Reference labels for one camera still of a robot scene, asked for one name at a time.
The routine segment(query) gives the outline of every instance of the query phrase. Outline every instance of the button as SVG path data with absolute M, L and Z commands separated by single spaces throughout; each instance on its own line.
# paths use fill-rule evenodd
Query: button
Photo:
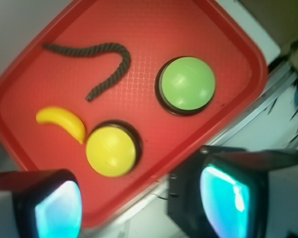
M 88 138 L 86 156 L 92 168 L 106 177 L 120 177 L 137 162 L 139 150 L 127 128 L 103 124 Z
M 168 111 L 196 114 L 209 103 L 216 88 L 211 68 L 194 57 L 173 59 L 163 66 L 156 80 L 156 94 Z

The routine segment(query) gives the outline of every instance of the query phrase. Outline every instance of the white surface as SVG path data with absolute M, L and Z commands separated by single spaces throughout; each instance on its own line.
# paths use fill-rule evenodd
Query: white surface
M 0 190 L 0 238 L 18 238 L 19 232 L 14 218 L 12 193 Z
M 236 0 L 216 0 L 252 38 L 264 55 L 267 65 L 280 55 L 280 48 L 254 17 Z
M 0 75 L 72 0 L 0 0 Z
M 295 87 L 289 87 L 257 117 L 231 137 L 223 146 L 242 147 L 249 151 L 286 148 L 298 133 L 298 113 L 294 103 Z
M 167 201 L 157 198 L 130 220 L 128 237 L 184 238 L 186 235 L 166 214 Z
M 111 229 L 105 233 L 101 233 L 98 236 L 91 234 L 88 231 L 81 231 L 79 238 L 92 238 L 92 237 L 99 237 L 99 238 L 124 238 L 128 237 L 128 228 L 129 228 L 130 221 L 126 222 L 125 224 L 116 227 L 115 229 Z
M 266 237 L 298 235 L 298 165 L 271 171 L 268 181 Z

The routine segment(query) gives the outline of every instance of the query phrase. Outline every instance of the green button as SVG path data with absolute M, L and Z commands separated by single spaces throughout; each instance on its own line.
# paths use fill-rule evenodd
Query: green button
M 215 76 L 202 60 L 182 57 L 169 64 L 161 76 L 165 99 L 180 110 L 196 110 L 205 106 L 215 92 Z

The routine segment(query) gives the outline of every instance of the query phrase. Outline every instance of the black rope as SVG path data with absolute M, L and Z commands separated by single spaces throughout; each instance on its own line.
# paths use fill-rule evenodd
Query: black rope
M 87 48 L 71 48 L 71 47 L 63 47 L 54 44 L 43 45 L 43 48 L 53 51 L 55 53 L 70 56 L 70 57 L 90 57 L 97 55 L 99 53 L 107 53 L 107 52 L 116 52 L 119 53 L 123 60 L 119 64 L 116 71 L 107 78 L 104 82 L 98 84 L 94 87 L 90 93 L 87 95 L 86 100 L 88 102 L 92 101 L 94 98 L 98 97 L 104 91 L 114 86 L 119 80 L 124 76 L 130 66 L 131 58 L 129 51 L 118 43 L 105 43 L 100 44 L 98 46 L 92 46 Z

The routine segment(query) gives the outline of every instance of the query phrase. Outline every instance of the cable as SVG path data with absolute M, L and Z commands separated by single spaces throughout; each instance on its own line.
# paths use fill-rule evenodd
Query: cable
M 298 39 L 291 43 L 287 56 L 290 57 L 298 49 Z
M 168 200 L 167 198 L 165 198 L 165 197 L 160 197 L 160 196 L 157 196 L 157 198 L 160 198 L 160 199 L 162 199 L 162 200 Z
M 49 44 L 49 45 L 43 45 L 43 48 L 69 57 L 90 57 L 100 53 L 108 53 L 108 52 L 116 52 L 122 56 L 123 60 L 119 64 L 116 71 L 105 81 L 103 81 L 102 83 L 94 87 L 87 95 L 86 100 L 88 102 L 92 101 L 100 94 L 102 94 L 104 91 L 106 91 L 107 89 L 109 89 L 110 87 L 118 83 L 120 79 L 128 71 L 131 63 L 129 51 L 123 45 L 120 45 L 118 43 L 105 43 L 105 44 L 100 44 L 97 46 L 92 46 L 87 48 L 71 48 L 71 47 L 58 46 L 55 44 Z

